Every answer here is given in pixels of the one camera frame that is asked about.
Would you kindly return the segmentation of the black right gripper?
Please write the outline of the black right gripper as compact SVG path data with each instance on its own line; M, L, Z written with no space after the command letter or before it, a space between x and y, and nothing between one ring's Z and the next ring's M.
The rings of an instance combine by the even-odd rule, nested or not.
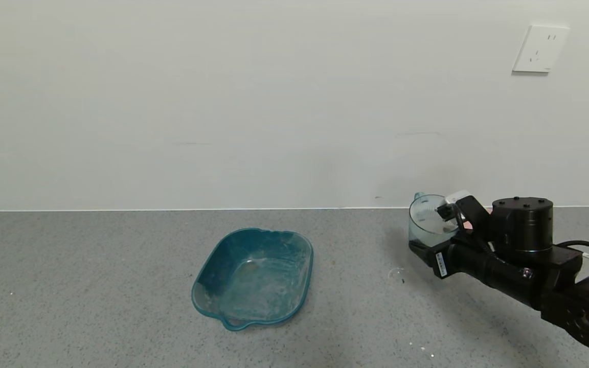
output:
M495 259L486 243L472 234L458 234L430 248L419 240L409 240L409 249L422 261L430 261L440 279L464 273L477 280L493 280Z

